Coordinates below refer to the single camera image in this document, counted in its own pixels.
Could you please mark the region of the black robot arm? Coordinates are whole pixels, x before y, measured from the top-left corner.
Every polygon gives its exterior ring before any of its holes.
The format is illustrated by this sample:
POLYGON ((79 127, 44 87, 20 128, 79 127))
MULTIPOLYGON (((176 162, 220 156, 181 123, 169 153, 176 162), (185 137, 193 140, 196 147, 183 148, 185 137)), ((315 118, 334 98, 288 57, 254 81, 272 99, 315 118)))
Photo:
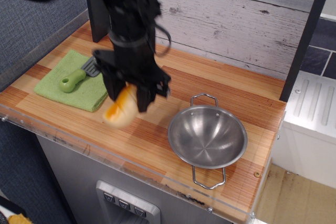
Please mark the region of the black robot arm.
POLYGON ((103 0, 110 17, 113 50, 95 50, 96 66, 109 97, 116 101, 127 84, 136 87, 139 112, 145 112, 156 95, 169 93, 170 76, 155 62, 155 30, 161 14, 158 0, 103 0))

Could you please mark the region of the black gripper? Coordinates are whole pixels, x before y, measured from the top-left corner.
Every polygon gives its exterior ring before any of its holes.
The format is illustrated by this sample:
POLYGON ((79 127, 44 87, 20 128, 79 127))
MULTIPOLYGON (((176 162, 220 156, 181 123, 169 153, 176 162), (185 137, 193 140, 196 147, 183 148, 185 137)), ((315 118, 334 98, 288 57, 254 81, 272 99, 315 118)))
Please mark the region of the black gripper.
POLYGON ((93 51, 96 66, 112 101, 116 101, 127 83, 137 86, 137 105, 146 112, 157 94, 168 96, 171 77, 155 62, 153 46, 147 42, 136 47, 114 46, 112 50, 93 51))

